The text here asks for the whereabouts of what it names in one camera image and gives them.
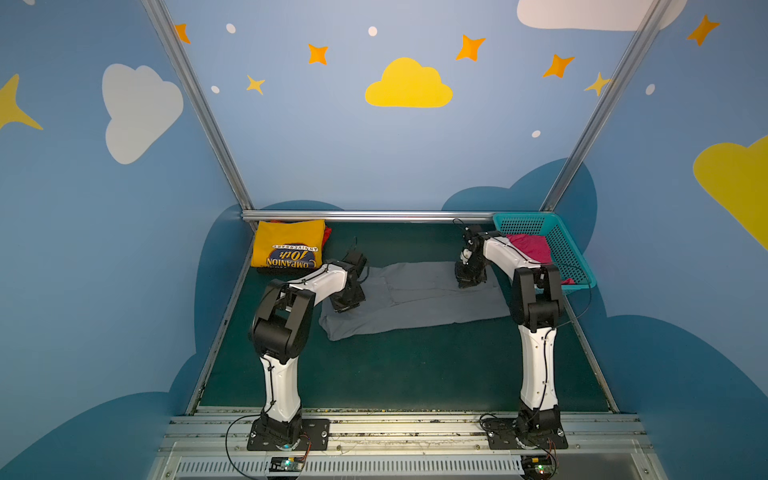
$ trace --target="dark green surface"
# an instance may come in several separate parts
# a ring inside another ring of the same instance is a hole
[[[335,223],[326,257],[340,259],[357,236],[371,266],[453,261],[461,233],[450,224]],[[497,271],[508,297],[509,281]],[[262,406],[261,363],[246,338],[272,277],[250,269],[200,402]],[[358,335],[331,342],[315,310],[299,357],[305,408],[510,410],[522,384],[520,333],[510,317]],[[554,370],[563,411],[605,412],[607,403],[571,325],[558,329]]]

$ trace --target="metal frame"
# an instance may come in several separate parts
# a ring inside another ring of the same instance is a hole
[[[240,291],[243,289],[243,283],[245,283],[245,277],[248,274],[250,268],[250,259],[253,256],[253,239],[250,241],[250,247],[248,248],[248,254],[243,262],[243,267],[240,269],[240,275],[237,277],[235,288],[232,290],[232,296],[227,304],[227,309],[224,310],[224,316],[221,319],[221,324],[214,337],[214,342],[208,350],[208,356],[205,359],[205,364],[200,371],[200,376],[197,379],[197,385],[195,386],[192,398],[190,398],[189,405],[187,405],[187,415],[194,415],[197,405],[200,403],[200,399],[203,398],[205,392],[205,385],[208,383],[208,377],[214,367],[214,362],[221,349],[221,343],[224,341],[224,335],[227,333],[227,327],[230,325],[232,319],[232,312],[235,310],[237,300],[240,298]]]
[[[227,142],[224,140],[219,125],[216,123],[216,118],[214,118],[214,114],[210,111],[200,82],[197,81],[192,64],[187,57],[187,53],[184,51],[184,46],[181,44],[178,35],[176,35],[174,23],[170,18],[168,9],[165,7],[165,3],[163,0],[141,0],[141,3],[144,4],[144,8],[149,14],[157,36],[160,37],[160,41],[163,43],[166,53],[168,53],[168,58],[174,66],[174,70],[176,70],[184,90],[187,92],[187,96],[197,113],[197,117],[200,119],[200,124],[203,126],[210,146],[214,149],[214,153],[219,159],[221,168],[230,182],[237,201],[243,210],[253,209],[253,204],[248,196],[248,190],[243,182],[243,178],[237,170],[235,160],[230,153]]]
[[[597,107],[595,107],[587,122],[587,126],[565,161],[554,184],[552,184],[552,188],[544,199],[544,203],[541,204],[540,211],[552,212],[563,197],[565,189],[568,188],[576,174],[576,170],[578,170],[581,162],[587,157],[587,153],[589,153],[594,141],[600,134],[600,130],[602,130],[611,112],[616,107],[621,94],[632,79],[637,67],[640,66],[640,62],[643,61],[643,57],[648,52],[650,44],[656,38],[660,30],[661,19],[670,3],[671,0],[654,0],[650,5],[645,18],[640,23],[640,27],[635,32],[627,50],[624,52],[624,56],[616,67],[611,77],[611,83],[608,84],[605,93],[601,95]]]
[[[618,413],[619,406],[616,404],[616,400],[614,399],[614,396],[611,393],[611,389],[608,388],[608,382],[605,381],[605,377],[603,376],[603,371],[600,369],[600,365],[598,364],[598,359],[594,357],[594,353],[592,352],[592,347],[589,346],[587,337],[586,335],[584,335],[584,330],[581,329],[581,325],[579,325],[578,318],[576,317],[573,307],[571,307],[571,302],[568,301],[567,296],[565,297],[565,312],[568,314],[568,318],[573,323],[574,331],[576,332],[576,337],[578,338],[578,341],[581,344],[581,349],[584,350],[584,354],[587,356],[587,361],[589,362],[589,366],[592,368],[592,372],[594,373],[594,376],[597,377],[598,383],[600,384],[600,387],[603,389],[603,394],[605,395],[605,399],[608,402],[608,407],[611,409],[613,413]]]
[[[441,210],[245,210],[243,220],[301,221],[324,219],[334,222],[390,223],[451,223],[459,219],[466,223],[493,223],[498,212],[448,212]]]
[[[149,479],[241,478],[229,466],[223,436],[235,419],[246,414],[258,415],[259,411],[202,407],[198,415],[174,417]],[[510,412],[500,414],[515,416]],[[490,450],[478,424],[480,415],[480,412],[305,409],[305,419],[328,418],[331,428],[328,450],[311,452],[310,461],[301,475],[505,475],[508,478],[518,473],[516,462],[520,455],[528,452]],[[253,418],[248,418],[235,423],[227,443],[234,462],[244,467],[249,475],[264,478],[265,461],[273,455],[286,454],[248,452],[245,445],[252,421]],[[644,427],[635,415],[564,413],[562,422],[570,444],[569,449],[558,451],[562,458],[566,455],[624,455],[625,462],[634,465],[641,478],[666,480]],[[404,463],[393,468],[393,460]],[[460,465],[459,468],[445,467],[445,463],[441,467],[440,461],[464,463],[453,464]],[[416,467],[413,462],[430,463],[417,463],[419,466]],[[287,475],[296,477],[295,473]]]

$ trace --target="yellow t-shirt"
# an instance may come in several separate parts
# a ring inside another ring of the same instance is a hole
[[[259,222],[251,266],[318,268],[322,263],[325,220]]]

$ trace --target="orange star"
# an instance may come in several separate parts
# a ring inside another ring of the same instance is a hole
[[[482,42],[485,41],[484,38],[479,38],[477,40],[472,40],[470,37],[463,35],[464,37],[464,45],[462,46],[462,50],[458,53],[458,57],[456,57],[456,60],[461,60],[462,58],[470,58],[474,61],[478,60],[478,48],[480,48],[480,45],[482,45]]]
[[[323,65],[328,65],[326,63],[326,50],[328,50],[328,47],[315,47],[314,45],[310,45],[310,63],[315,63],[317,61]]]
[[[560,58],[555,55],[554,58],[552,58],[552,66],[549,68],[549,70],[547,70],[546,73],[544,73],[544,77],[548,77],[549,75],[557,75],[558,77],[563,78],[565,67],[567,67],[574,58],[576,57]]]
[[[696,30],[694,30],[694,33],[688,35],[688,38],[686,40],[695,40],[699,46],[704,43],[704,39],[707,37],[707,35],[710,34],[711,31],[713,31],[717,26],[720,25],[719,23],[710,22],[710,19],[707,18],[705,15],[704,18],[701,20],[701,23],[698,27],[696,27]]]
[[[192,43],[192,42],[190,42],[190,38],[187,37],[187,24],[186,23],[182,23],[181,25],[174,25],[174,27],[176,27],[176,33],[179,34],[179,39],[181,41],[183,41],[184,43],[189,43],[189,44]]]

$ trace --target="gray cloth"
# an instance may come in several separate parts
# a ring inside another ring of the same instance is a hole
[[[458,288],[454,262],[395,263],[371,268],[362,284],[366,301],[336,313],[323,301],[320,326],[331,340],[422,326],[464,323],[509,315],[493,269],[488,281]]]

